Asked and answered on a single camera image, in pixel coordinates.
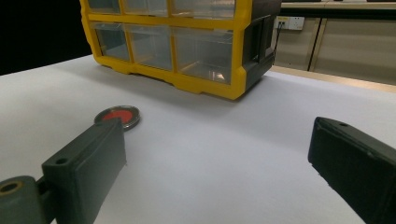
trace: white surface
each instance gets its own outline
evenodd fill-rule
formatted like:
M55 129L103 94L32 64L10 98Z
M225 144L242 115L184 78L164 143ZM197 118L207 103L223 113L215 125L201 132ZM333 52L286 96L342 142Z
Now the white surface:
M40 165L100 111L135 105L128 166L95 224L363 223L307 161L315 117L396 147L396 94L268 72L231 102L125 76L91 56L0 77L0 179Z

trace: black background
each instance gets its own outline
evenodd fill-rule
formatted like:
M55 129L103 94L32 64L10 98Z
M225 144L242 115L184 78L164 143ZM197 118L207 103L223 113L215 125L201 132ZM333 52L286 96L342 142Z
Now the black background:
M78 0L4 1L0 75L91 54Z

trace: clear plastic drawer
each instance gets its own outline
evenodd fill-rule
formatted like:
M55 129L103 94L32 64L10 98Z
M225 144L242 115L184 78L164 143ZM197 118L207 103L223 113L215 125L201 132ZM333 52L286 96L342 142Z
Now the clear plastic drawer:
M235 0L173 0L172 15L203 19L233 19Z
M172 70L168 26L126 25L126 31L130 33L136 63Z
M231 83L233 31L173 28L179 73Z
M166 0L123 0L125 13L167 17Z
M120 14L119 0L88 0L91 12L104 14Z
M105 56L129 61L123 25L120 23L92 23L96 30L102 54Z

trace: yellow storage drawer organizer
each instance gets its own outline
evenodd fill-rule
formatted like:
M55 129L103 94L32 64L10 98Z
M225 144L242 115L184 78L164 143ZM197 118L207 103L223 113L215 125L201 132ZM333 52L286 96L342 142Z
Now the yellow storage drawer organizer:
M94 59L236 99L271 67L281 0L80 0Z

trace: red circular object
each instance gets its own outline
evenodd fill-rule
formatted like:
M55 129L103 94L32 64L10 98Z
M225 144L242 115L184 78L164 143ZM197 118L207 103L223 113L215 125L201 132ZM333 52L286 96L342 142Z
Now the red circular object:
M129 122L134 117L133 113L128 110L110 111L102 117L102 120L120 118L122 123Z
M120 119L122 128L126 132L132 129L140 120L139 109L130 105L117 105L100 112L94 123L99 123L108 119Z

